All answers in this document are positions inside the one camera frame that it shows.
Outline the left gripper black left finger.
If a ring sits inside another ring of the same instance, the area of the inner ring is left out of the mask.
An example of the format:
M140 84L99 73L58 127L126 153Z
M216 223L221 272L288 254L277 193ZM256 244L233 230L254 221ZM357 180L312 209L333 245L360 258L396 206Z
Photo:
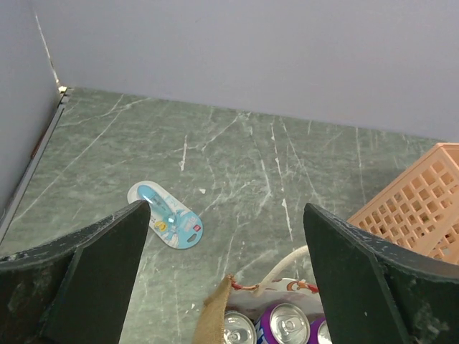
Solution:
M118 343L148 233L135 201L73 233L1 258L2 343Z

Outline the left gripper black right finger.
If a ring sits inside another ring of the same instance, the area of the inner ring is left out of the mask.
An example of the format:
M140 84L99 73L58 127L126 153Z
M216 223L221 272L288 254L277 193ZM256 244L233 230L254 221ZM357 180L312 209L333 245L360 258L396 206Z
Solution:
M315 204L306 204L303 226L333 343L458 342L458 266Z

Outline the brown canvas tote bag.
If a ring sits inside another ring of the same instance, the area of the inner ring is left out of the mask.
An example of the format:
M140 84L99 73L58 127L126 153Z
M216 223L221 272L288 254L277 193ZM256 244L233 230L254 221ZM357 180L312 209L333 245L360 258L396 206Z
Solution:
M223 343L226 311L236 311L250 320L255 320L269 305L289 302L299 307L309 320L324 315L317 286L301 279L280 277L284 269L307 255L309 249L306 245L297 248L280 260L261 282L253 286L238 284L230 274L224 277L204 301L192 342Z

